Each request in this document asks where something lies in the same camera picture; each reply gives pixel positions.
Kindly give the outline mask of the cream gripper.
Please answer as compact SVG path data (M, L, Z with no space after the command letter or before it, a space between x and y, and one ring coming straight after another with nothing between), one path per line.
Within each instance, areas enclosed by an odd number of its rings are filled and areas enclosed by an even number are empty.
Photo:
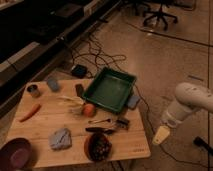
M170 135L170 128L166 125L161 125L152 140L154 145L160 145Z

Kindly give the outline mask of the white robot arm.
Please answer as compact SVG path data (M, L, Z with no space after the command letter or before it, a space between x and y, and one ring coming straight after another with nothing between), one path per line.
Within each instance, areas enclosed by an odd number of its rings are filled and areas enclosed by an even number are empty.
M174 91L174 100L161 117L161 123L152 143L160 145L190 115L205 109L213 113L213 93L206 87L187 82L180 83Z

